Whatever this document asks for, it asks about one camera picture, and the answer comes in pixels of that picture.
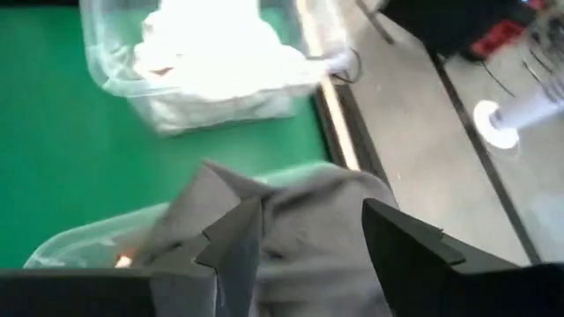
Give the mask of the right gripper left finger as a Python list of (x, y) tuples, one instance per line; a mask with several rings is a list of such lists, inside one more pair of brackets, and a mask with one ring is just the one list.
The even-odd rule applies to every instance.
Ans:
[(248, 317), (263, 232), (262, 203), (249, 198), (203, 230), (208, 244), (196, 262), (215, 271), (213, 317)]

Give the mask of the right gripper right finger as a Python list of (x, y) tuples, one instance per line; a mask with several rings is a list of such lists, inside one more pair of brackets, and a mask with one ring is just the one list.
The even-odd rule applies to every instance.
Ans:
[(446, 282), (465, 262), (442, 230), (383, 203), (362, 204), (367, 250), (394, 317), (442, 317)]

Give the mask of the dark grey terry towel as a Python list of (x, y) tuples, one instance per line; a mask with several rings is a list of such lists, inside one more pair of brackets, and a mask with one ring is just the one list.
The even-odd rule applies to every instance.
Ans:
[(263, 211), (249, 317), (392, 317), (361, 214), (367, 198), (391, 207), (396, 200), (380, 178), (334, 165), (273, 185), (203, 163), (134, 253), (134, 266), (149, 265), (249, 198), (260, 199)]

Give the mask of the clear plastic bin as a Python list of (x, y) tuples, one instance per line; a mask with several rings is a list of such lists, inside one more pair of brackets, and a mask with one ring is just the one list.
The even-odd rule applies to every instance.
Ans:
[[(92, 79), (106, 92), (125, 98), (136, 110), (134, 99), (147, 96), (149, 88), (132, 69), (133, 48), (142, 40), (142, 22), (161, 2), (79, 0), (85, 57)], [(349, 34), (335, 0), (258, 0), (258, 4), (261, 18), (281, 41), (310, 59), (323, 61), (326, 74), (345, 70), (351, 63)], [(294, 101), (301, 97), (291, 99), (293, 113)]]
[(119, 255), (137, 248), (167, 208), (167, 203), (158, 203), (59, 232), (39, 245), (26, 260), (24, 267), (112, 267)]

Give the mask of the white towel brown grid lines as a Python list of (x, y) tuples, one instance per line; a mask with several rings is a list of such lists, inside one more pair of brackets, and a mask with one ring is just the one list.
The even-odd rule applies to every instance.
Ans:
[(161, 133), (290, 116), (327, 72), (281, 41), (258, 0), (162, 0), (141, 34), (132, 69), (149, 91), (133, 103)]

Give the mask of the white tower fan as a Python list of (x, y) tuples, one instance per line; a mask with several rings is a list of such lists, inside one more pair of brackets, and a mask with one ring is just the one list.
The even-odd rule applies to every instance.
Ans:
[(564, 6), (539, 14), (516, 42), (516, 56), (533, 85), (502, 103), (481, 100), (472, 119), (493, 147), (512, 149), (519, 131), (564, 113)]

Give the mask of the green table mat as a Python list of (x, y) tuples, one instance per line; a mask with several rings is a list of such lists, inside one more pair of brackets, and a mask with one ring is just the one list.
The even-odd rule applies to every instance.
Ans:
[(0, 6), (0, 268), (51, 236), (174, 198), (205, 160), (259, 175), (328, 158), (315, 108), (158, 135), (85, 62), (78, 9)]

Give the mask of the red power strip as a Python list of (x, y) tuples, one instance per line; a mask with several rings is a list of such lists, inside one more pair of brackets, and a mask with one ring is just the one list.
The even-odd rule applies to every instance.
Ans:
[(470, 46), (470, 51), (480, 59), (487, 59), (504, 45), (517, 39), (524, 29), (523, 25), (513, 20), (503, 19), (474, 41)]

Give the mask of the black and red device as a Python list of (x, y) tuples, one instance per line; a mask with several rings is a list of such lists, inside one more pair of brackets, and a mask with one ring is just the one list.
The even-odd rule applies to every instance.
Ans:
[(474, 41), (503, 19), (526, 29), (545, 8), (546, 0), (389, 0), (381, 14), (439, 55), (484, 61), (470, 51)]

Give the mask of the black table frame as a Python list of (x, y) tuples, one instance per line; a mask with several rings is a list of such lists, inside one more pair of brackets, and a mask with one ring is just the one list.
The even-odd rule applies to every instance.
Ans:
[(329, 161), (349, 170), (371, 173), (389, 184), (351, 85), (326, 74), (311, 100)]

